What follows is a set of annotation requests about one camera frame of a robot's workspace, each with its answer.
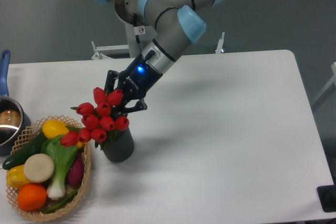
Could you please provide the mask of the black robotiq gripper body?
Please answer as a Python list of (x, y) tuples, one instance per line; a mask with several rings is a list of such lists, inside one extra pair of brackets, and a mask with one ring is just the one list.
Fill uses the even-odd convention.
[(117, 89), (123, 91), (122, 103), (144, 98), (163, 76), (149, 65), (149, 60), (153, 56), (154, 53), (147, 53), (146, 56), (139, 54), (125, 70), (119, 73)]

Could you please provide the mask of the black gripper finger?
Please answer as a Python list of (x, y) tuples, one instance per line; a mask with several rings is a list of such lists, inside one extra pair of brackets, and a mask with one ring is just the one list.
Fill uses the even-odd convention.
[(138, 99), (134, 106), (127, 107), (129, 101), (122, 101), (119, 105), (115, 106), (112, 109), (113, 116), (123, 116), (129, 113), (143, 111), (148, 108), (147, 104), (145, 103), (144, 98)]
[(115, 70), (108, 70), (104, 85), (106, 95), (112, 93), (118, 87), (119, 72)]

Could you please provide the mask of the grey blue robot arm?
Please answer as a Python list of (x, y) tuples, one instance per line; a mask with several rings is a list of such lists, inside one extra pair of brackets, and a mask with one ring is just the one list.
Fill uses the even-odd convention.
[[(107, 3), (115, 0), (95, 0)], [(130, 13), (142, 17), (156, 36), (121, 72), (109, 71), (105, 88), (123, 97), (112, 114), (126, 115), (147, 108), (144, 97), (153, 85), (196, 43), (206, 30), (197, 11), (223, 0), (133, 0)]]

